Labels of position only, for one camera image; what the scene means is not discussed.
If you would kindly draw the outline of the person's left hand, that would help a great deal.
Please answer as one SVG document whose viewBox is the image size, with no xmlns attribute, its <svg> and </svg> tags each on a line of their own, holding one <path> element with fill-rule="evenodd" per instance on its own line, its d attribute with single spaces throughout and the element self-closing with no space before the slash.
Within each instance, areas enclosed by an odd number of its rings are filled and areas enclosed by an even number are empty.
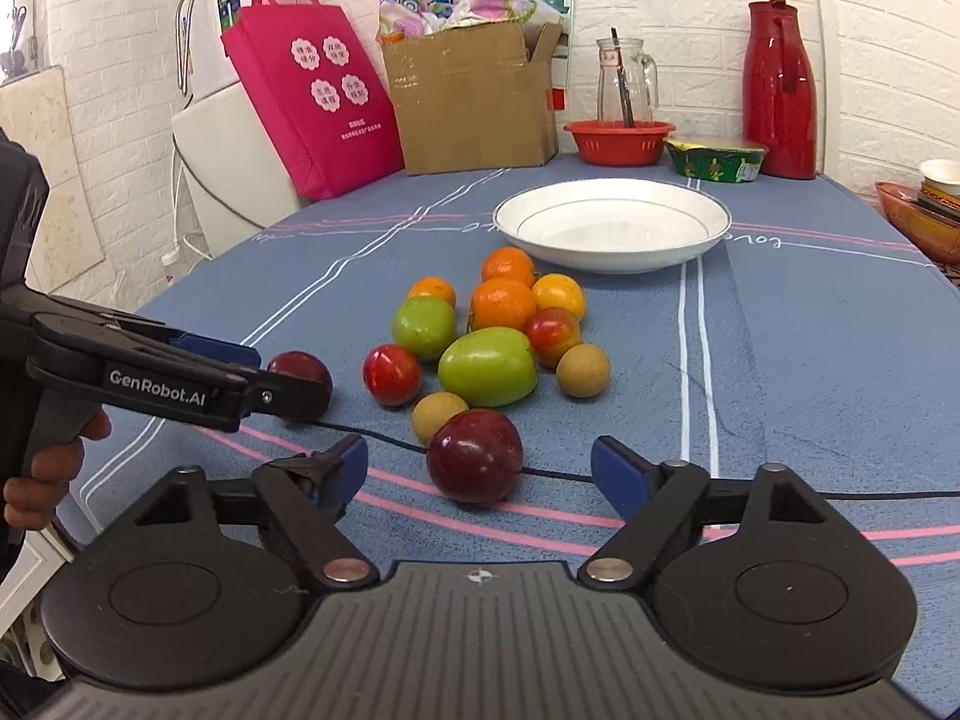
<svg viewBox="0 0 960 720">
<path fill-rule="evenodd" d="M 109 434 L 109 418 L 99 410 L 67 444 L 37 450 L 25 476 L 11 478 L 3 486 L 5 522 L 11 528 L 26 532 L 46 528 L 67 495 L 68 486 L 82 469 L 83 440 L 103 440 Z"/>
</svg>

